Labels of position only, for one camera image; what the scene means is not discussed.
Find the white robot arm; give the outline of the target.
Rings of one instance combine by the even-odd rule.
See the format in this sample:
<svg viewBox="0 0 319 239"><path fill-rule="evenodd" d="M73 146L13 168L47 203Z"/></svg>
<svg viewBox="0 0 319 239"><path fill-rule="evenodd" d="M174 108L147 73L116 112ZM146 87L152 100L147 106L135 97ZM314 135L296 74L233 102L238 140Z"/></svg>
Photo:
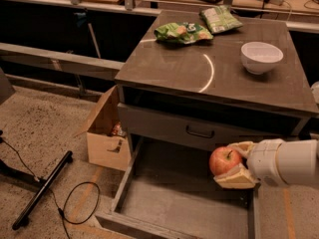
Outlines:
<svg viewBox="0 0 319 239"><path fill-rule="evenodd" d="M249 189L258 183L274 187L318 183L318 140L265 139L216 148L208 167L225 189Z"/></svg>

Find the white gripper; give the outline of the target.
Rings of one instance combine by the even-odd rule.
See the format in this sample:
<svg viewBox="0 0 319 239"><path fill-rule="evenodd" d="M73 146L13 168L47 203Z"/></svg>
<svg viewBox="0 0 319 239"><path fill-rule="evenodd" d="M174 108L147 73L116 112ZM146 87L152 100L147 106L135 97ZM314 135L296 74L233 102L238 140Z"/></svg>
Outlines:
<svg viewBox="0 0 319 239"><path fill-rule="evenodd" d="M257 144L253 141L229 144L228 147L247 158L248 169L239 163L226 173L215 176L214 181L225 189L254 188L258 180L268 186L286 187L287 183L279 171L278 161L279 153L285 144L286 141L280 138L266 139Z"/></svg>

